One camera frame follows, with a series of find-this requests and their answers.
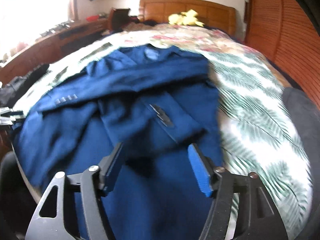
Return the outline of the red bowl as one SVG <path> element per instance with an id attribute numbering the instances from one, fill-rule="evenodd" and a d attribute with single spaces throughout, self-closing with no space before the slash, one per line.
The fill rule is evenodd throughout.
<path id="1" fill-rule="evenodd" d="M 88 16 L 88 17 L 86 18 L 86 21 L 87 21 L 87 22 L 95 22 L 95 21 L 97 21 L 97 20 L 99 20 L 99 15 L 92 15 L 92 16 Z"/>

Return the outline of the wooden slatted wardrobe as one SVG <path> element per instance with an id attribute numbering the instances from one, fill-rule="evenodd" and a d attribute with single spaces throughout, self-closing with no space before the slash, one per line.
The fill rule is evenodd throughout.
<path id="1" fill-rule="evenodd" d="M 249 0 L 245 42 L 293 78 L 319 105 L 319 35 L 296 0 Z"/>

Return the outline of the blue suit jacket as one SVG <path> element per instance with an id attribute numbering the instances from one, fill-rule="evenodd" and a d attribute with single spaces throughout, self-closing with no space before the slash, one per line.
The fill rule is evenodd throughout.
<path id="1" fill-rule="evenodd" d="M 117 239 L 198 239 L 210 200 L 188 159 L 196 144 L 222 164 L 219 93 L 201 54 L 119 48 L 47 92 L 15 130 L 29 183 L 44 190 L 122 143 L 126 161 L 103 206 Z"/>

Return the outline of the yellow plush toy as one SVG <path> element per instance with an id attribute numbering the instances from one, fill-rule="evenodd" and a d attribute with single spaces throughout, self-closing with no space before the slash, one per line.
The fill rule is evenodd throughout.
<path id="1" fill-rule="evenodd" d="M 204 23 L 200 22 L 197 18 L 198 13 L 190 9 L 187 12 L 180 12 L 179 14 L 171 14 L 168 17 L 168 22 L 170 25 L 189 25 L 189 26 L 199 26 L 204 27 Z"/>

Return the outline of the floral quilt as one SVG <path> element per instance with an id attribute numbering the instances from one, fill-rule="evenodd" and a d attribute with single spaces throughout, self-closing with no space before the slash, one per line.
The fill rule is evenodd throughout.
<path id="1" fill-rule="evenodd" d="M 123 28 L 123 32 L 129 36 L 129 41 L 146 42 L 158 47 L 177 46 L 184 49 L 231 54 L 254 52 L 254 49 L 241 44 L 216 28 L 167 23 L 152 27 L 142 23 L 130 23 Z"/>

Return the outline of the window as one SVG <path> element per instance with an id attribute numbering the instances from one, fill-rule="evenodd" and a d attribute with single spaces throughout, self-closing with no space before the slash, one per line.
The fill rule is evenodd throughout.
<path id="1" fill-rule="evenodd" d="M 77 18 L 75 0 L 1 0 L 1 60 L 56 25 Z"/>

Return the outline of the dark grey trousers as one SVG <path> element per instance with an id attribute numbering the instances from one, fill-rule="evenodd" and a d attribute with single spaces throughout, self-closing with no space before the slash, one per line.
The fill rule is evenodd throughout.
<path id="1" fill-rule="evenodd" d="M 16 76 L 9 83 L 1 87 L 1 107 L 12 108 L 28 89 L 46 74 L 49 64 L 37 66 L 25 76 Z"/>

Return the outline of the palm leaf bed sheet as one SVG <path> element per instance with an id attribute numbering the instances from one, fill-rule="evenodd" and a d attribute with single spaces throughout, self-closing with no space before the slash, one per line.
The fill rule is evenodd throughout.
<path id="1" fill-rule="evenodd" d="M 124 32 L 113 34 L 86 47 L 80 58 L 68 56 L 52 65 L 56 80 L 45 76 L 15 107 L 28 114 L 47 92 L 90 63 L 119 48 L 146 44 L 159 49 L 172 47 L 129 41 Z M 235 174 L 254 171 L 261 176 L 278 208 L 287 236 L 294 239 L 308 220 L 313 188 L 310 162 L 281 99 L 284 86 L 256 50 L 231 54 L 177 48 L 201 54 L 209 62 L 208 77 L 219 93 L 217 121 L 222 164 Z"/>

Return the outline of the grey folded cloth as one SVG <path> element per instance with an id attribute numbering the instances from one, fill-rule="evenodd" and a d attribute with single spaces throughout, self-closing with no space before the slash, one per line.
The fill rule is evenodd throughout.
<path id="1" fill-rule="evenodd" d="M 319 177 L 319 110 L 301 90 L 286 87 L 283 103 L 302 140 L 311 164 L 312 175 Z"/>

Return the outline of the long wooden desk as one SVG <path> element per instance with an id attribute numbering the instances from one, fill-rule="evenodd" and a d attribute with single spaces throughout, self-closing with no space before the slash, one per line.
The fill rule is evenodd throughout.
<path id="1" fill-rule="evenodd" d="M 101 38 L 101 33 L 108 28 L 108 19 L 93 22 L 78 22 L 70 28 L 37 40 L 15 54 L 1 68 L 1 82 L 5 85 L 16 76 L 24 76 L 35 67 L 51 64 L 63 57 L 92 44 Z"/>

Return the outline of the wooden chair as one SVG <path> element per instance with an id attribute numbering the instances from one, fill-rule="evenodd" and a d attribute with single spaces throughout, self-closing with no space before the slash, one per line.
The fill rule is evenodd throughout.
<path id="1" fill-rule="evenodd" d="M 108 16 L 108 30 L 116 31 L 130 23 L 130 8 L 111 8 Z"/>

